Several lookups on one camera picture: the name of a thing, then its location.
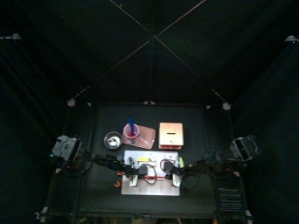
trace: black backdrop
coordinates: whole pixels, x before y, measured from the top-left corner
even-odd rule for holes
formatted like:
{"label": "black backdrop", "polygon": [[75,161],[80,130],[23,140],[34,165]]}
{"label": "black backdrop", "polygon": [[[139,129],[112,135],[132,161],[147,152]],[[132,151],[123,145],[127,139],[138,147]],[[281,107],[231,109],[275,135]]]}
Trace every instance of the black backdrop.
{"label": "black backdrop", "polygon": [[232,103],[238,134],[255,133],[265,146],[247,173],[252,211],[299,220],[299,49],[285,42],[298,9],[291,0],[0,1],[0,37],[23,38],[0,39],[2,219],[42,210],[47,154],[75,97]]}

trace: clear cup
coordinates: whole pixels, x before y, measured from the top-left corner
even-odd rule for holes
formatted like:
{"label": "clear cup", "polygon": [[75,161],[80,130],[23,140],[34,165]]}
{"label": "clear cup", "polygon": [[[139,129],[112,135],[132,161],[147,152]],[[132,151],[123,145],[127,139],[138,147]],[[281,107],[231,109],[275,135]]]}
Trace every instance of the clear cup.
{"label": "clear cup", "polygon": [[136,139],[138,138],[138,136],[139,136],[139,127],[138,127],[136,124],[135,124],[135,133],[134,133],[134,135],[131,133],[131,126],[130,126],[130,124],[126,125],[126,127],[124,127],[124,135],[126,135],[126,137],[128,139]]}

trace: table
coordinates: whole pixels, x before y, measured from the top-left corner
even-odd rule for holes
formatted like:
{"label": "table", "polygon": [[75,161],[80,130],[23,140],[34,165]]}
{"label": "table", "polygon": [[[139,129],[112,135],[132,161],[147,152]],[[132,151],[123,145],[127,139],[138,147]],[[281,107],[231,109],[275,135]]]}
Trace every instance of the table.
{"label": "table", "polygon": [[[183,147],[180,156],[190,164],[202,159],[208,152],[226,150],[234,139],[230,113],[220,106],[199,105],[132,105],[92,104],[70,109],[62,134],[79,135],[83,143],[99,155],[124,155],[124,151],[140,151],[132,145],[123,144],[119,150],[108,150],[103,143],[110,131],[123,132],[127,118],[135,123],[156,130],[154,148],[159,150],[159,123],[183,124]],[[47,205],[51,215],[78,216],[130,216],[214,218],[215,195],[208,175],[190,178],[182,184],[180,196],[122,195],[114,187],[116,172],[92,165],[80,178],[55,175]]]}

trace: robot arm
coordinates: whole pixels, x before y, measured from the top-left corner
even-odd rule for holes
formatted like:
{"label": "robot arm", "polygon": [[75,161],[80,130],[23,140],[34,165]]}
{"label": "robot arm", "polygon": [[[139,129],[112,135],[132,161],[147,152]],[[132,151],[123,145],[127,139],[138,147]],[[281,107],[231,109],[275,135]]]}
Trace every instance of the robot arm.
{"label": "robot arm", "polygon": [[[131,159],[131,164],[124,164],[115,156],[107,155],[106,157],[95,154],[88,149],[82,147],[82,141],[78,138],[68,136],[60,136],[52,149],[52,154],[63,158],[66,162],[76,162],[83,159],[96,163],[100,166],[107,167],[110,170],[123,172],[130,178],[130,185],[136,186],[138,177],[147,175],[147,166],[136,167]],[[218,165],[227,164],[232,161],[247,162],[258,154],[258,146],[255,143],[255,137],[247,136],[235,139],[231,142],[228,150],[216,153],[206,159],[199,160],[194,164],[187,164],[184,167],[176,167],[170,161],[163,163],[163,171],[172,176],[172,184],[180,186],[182,179],[187,179],[190,176],[196,176],[210,168]]]}
{"label": "robot arm", "polygon": [[68,136],[58,137],[51,151],[52,155],[63,158],[67,163],[75,163],[76,160],[83,159],[100,166],[106,166],[112,171],[123,172],[127,176],[146,175],[144,167],[140,170],[135,168],[134,164],[124,164],[115,156],[107,155],[103,157],[88,149],[84,149],[82,147],[82,141],[78,138]]}
{"label": "robot arm", "polygon": [[258,155],[258,145],[254,136],[240,137],[231,142],[230,149],[219,152],[206,159],[199,160],[194,164],[187,164],[183,168],[176,167],[170,161],[166,161],[163,171],[175,177],[187,179],[190,176],[196,176],[210,168],[230,162],[246,163]]}

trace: yellow object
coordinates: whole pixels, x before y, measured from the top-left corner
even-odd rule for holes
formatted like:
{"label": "yellow object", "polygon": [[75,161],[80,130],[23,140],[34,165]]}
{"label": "yellow object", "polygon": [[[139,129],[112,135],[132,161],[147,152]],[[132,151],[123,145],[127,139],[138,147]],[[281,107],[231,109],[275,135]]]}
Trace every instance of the yellow object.
{"label": "yellow object", "polygon": [[148,157],[139,157],[136,159],[138,162],[148,162]]}
{"label": "yellow object", "polygon": [[183,158],[180,157],[180,167],[184,167]]}

